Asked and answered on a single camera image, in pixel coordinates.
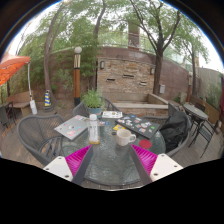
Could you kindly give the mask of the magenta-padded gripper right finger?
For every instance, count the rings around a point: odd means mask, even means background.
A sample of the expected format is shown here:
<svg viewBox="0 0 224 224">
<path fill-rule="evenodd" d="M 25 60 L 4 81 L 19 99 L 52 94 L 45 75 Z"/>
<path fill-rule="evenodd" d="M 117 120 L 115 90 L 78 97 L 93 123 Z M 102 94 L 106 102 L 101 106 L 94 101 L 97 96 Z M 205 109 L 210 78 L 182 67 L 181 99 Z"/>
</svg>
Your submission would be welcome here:
<svg viewBox="0 0 224 224">
<path fill-rule="evenodd" d="M 136 145 L 131 145 L 130 154 L 144 185 L 182 169 L 181 165 L 166 154 L 156 155 Z"/>
</svg>

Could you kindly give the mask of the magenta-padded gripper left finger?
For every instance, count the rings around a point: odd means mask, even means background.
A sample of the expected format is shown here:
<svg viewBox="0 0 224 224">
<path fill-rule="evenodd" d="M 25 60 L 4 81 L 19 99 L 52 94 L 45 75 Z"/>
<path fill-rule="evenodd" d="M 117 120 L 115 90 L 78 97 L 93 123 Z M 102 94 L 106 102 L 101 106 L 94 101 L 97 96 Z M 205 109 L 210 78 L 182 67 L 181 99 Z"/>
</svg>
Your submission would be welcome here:
<svg viewBox="0 0 224 224">
<path fill-rule="evenodd" d="M 88 145 L 67 157 L 56 157 L 44 167 L 44 170 L 76 185 L 81 185 L 92 156 L 93 147 Z"/>
</svg>

